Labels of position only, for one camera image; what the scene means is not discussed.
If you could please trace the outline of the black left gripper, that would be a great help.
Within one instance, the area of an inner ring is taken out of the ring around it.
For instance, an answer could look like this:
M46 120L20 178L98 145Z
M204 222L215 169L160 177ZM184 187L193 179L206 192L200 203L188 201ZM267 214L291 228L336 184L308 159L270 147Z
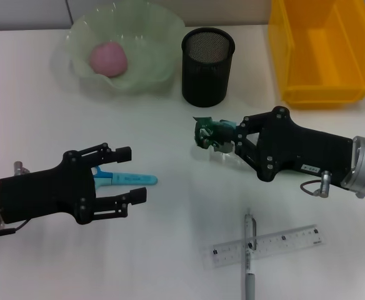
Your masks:
M93 219L126 218L129 205L146 202L147 189L141 187L126 194L96 199L91 168L131 159L130 147L112 150L107 143L102 143L65 152L60 164L52 169L2 178L2 220L11 224L56 213L70 214L78 224L88 224Z

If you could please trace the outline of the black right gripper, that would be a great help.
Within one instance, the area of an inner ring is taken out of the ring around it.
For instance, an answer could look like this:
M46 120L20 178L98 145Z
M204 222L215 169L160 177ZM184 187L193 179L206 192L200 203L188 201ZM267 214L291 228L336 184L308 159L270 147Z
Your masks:
M245 116L232 137L254 133L259 133L257 144L248 139L234 140L235 154L262 181L272 181L283 170L318 177L329 171L332 181L342 181L350 171L352 139L298 126L285 107Z

